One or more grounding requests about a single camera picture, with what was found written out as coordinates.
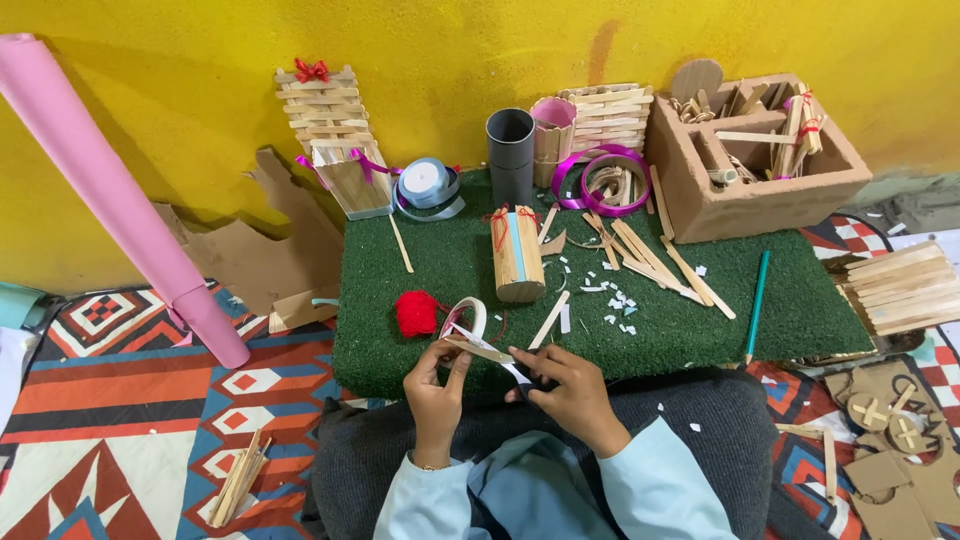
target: dark gray pants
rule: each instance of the dark gray pants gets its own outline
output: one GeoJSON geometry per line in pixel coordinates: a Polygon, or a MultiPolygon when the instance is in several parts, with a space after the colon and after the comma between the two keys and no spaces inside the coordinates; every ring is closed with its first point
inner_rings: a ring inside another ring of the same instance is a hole
{"type": "MultiPolygon", "coordinates": [[[[770,502],[771,448],[778,432],[766,410],[766,393],[749,375],[700,369],[608,387],[617,418],[633,430],[661,415],[693,452],[741,539],[761,539],[770,502]],[[663,404],[663,412],[658,405],[663,404]],[[691,429],[699,424],[701,431],[691,429]]],[[[527,404],[504,404],[502,395],[464,399],[451,454],[482,458],[529,430],[553,433],[580,459],[596,500],[614,523],[593,453],[546,414],[527,404]]],[[[307,487],[303,524],[317,538],[369,539],[391,479],[414,446],[406,403],[366,411],[328,402],[317,428],[320,449],[307,487]]],[[[494,538],[502,529],[474,501],[472,524],[494,538]]]]}

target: teal pencil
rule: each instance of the teal pencil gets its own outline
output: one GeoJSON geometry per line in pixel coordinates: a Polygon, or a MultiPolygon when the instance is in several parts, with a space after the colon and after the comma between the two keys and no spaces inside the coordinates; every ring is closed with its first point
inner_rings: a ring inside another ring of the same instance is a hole
{"type": "Polygon", "coordinates": [[[756,292],[754,293],[754,313],[750,316],[750,334],[747,336],[747,363],[754,359],[754,345],[756,344],[756,326],[760,322],[760,304],[763,302],[763,285],[767,282],[767,266],[770,264],[770,250],[763,252],[760,258],[760,271],[756,277],[756,292]]]}

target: rolled pink paper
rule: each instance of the rolled pink paper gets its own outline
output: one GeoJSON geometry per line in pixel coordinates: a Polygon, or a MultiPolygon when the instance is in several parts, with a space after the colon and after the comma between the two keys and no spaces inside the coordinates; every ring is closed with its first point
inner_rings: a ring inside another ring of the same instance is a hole
{"type": "Polygon", "coordinates": [[[32,34],[0,35],[0,94],[160,298],[228,368],[250,351],[204,278],[32,34]]]}
{"type": "Polygon", "coordinates": [[[530,109],[530,115],[535,120],[543,120],[558,128],[565,128],[577,117],[577,106],[559,97],[543,98],[530,109]]]}

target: green turf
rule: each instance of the green turf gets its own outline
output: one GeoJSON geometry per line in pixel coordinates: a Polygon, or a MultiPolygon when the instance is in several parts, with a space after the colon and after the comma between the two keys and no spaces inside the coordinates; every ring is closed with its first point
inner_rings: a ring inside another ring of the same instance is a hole
{"type": "MultiPolygon", "coordinates": [[[[488,310],[484,336],[493,339],[501,323],[493,318],[507,310],[507,328],[496,343],[526,347],[540,328],[564,282],[564,264],[557,256],[545,269],[547,293],[533,304],[503,304],[496,299],[493,284],[490,226],[481,223],[491,213],[490,177],[486,170],[463,175],[461,194],[467,208],[453,219],[439,223],[415,223],[402,214],[396,223],[403,235],[416,273],[407,274],[386,218],[347,223],[343,257],[340,315],[334,345],[333,369],[337,382],[356,395],[396,399],[403,397],[402,380],[416,363],[431,337],[405,339],[396,326],[394,302],[406,290],[424,289],[443,304],[453,305],[466,296],[479,298],[488,310]]],[[[571,177],[567,182],[572,184],[571,177]]],[[[536,211],[545,217],[554,201],[547,194],[534,199],[536,211]]],[[[605,218],[608,230],[610,219],[605,218]]],[[[660,243],[660,221],[645,211],[625,219],[644,242],[681,282],[680,269],[660,243]]],[[[597,234],[577,210],[558,212],[550,229],[556,236],[581,243],[597,234]]],[[[563,256],[571,273],[566,288],[571,291],[571,332],[552,339],[568,350],[592,360],[604,376],[616,379],[652,375],[693,366],[709,366],[743,358],[747,327],[756,286],[760,254],[771,251],[755,357],[783,359],[831,353],[853,353],[873,347],[856,314],[837,294],[813,250],[798,231],[780,231],[748,238],[678,245],[691,265],[708,269],[705,281],[727,302],[737,317],[728,320],[716,307],[693,303],[627,269],[604,270],[602,250],[586,250],[567,243],[563,256]],[[596,273],[593,283],[609,281],[637,302],[638,311],[622,317],[622,310],[607,307],[613,292],[580,290],[587,271],[596,273]],[[636,335],[623,333],[604,321],[607,314],[617,324],[636,327],[636,335]]],[[[438,324],[443,321],[438,317],[438,324]]],[[[513,379],[486,360],[470,367],[467,391],[505,390],[513,379]]]]}

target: red yarn ball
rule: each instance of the red yarn ball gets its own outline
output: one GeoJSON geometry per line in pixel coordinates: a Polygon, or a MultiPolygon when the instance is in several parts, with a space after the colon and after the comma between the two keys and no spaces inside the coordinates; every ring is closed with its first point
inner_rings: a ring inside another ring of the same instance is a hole
{"type": "Polygon", "coordinates": [[[425,290],[408,290],[396,299],[396,323],[403,337],[432,334],[437,331],[437,307],[440,303],[425,290]]]}

